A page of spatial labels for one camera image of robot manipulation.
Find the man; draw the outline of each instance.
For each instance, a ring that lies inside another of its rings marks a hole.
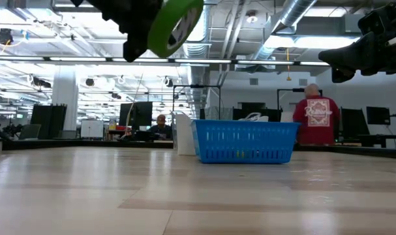
[[[162,114],[157,117],[157,125],[152,126],[148,131],[159,134],[161,139],[172,138],[172,128],[166,125],[166,116]]]
[[[297,141],[300,144],[334,144],[334,128],[340,120],[339,108],[332,99],[320,96],[316,84],[305,88],[305,97],[294,112],[294,121],[301,123]]]

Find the green tape roll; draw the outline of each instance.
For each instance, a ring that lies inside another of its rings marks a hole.
[[[171,56],[186,41],[204,8],[204,0],[169,0],[148,34],[148,48],[159,57]]]

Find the red sweatshirt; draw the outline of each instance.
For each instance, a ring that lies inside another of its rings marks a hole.
[[[294,121],[301,123],[297,141],[300,144],[334,144],[334,123],[339,119],[339,108],[332,99],[318,95],[302,100],[294,113]]]

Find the pillar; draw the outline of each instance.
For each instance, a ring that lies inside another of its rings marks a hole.
[[[55,67],[52,104],[67,105],[63,130],[75,131],[78,118],[79,82],[75,66]]]

